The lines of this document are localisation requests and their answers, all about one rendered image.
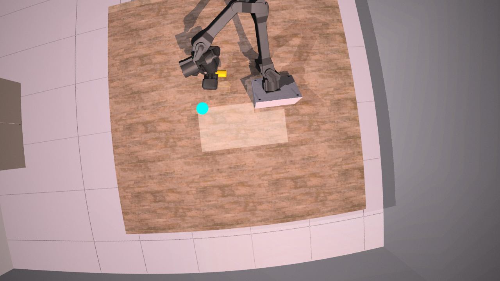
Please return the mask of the cyan circle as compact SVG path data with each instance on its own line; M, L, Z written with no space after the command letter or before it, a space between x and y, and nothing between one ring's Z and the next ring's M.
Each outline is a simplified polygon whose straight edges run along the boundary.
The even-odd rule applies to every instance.
M196 110L199 114L206 114L208 112L208 105L206 103L199 103Z

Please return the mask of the yellow cylinder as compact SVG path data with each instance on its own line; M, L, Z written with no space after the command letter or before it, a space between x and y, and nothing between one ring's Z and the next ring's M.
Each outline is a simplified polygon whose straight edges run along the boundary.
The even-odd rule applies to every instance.
M226 78L227 77L227 70L218 70L217 72L215 72L216 74L218 74L218 77L223 77L223 78Z

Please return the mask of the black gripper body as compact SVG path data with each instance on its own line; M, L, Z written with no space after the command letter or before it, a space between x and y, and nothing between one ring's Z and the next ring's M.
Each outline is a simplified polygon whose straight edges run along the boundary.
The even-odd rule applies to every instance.
M210 46L208 50L216 49L217 53L220 55L220 47L218 46ZM218 71L218 61L215 58L216 62L211 69L205 69L201 66L201 69L204 72L207 72L207 79L202 79L202 88L206 90L217 90L218 89L218 80L216 80L216 73Z

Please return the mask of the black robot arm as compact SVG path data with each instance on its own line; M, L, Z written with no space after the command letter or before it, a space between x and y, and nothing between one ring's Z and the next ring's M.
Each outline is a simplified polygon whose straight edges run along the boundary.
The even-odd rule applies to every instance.
M232 0L220 12L219 15L204 30L197 33L191 40L192 50L190 57L179 61L182 73L185 78L190 75L198 76L205 74L205 69L211 69L219 57L217 50L208 50L214 41L215 36L224 26L238 13L249 13L255 22L255 32L257 35L258 59L255 59L256 68L263 76L262 88L266 94L280 91L280 74L275 70L273 61L270 58L270 50L267 33L267 18L269 5L265 0Z

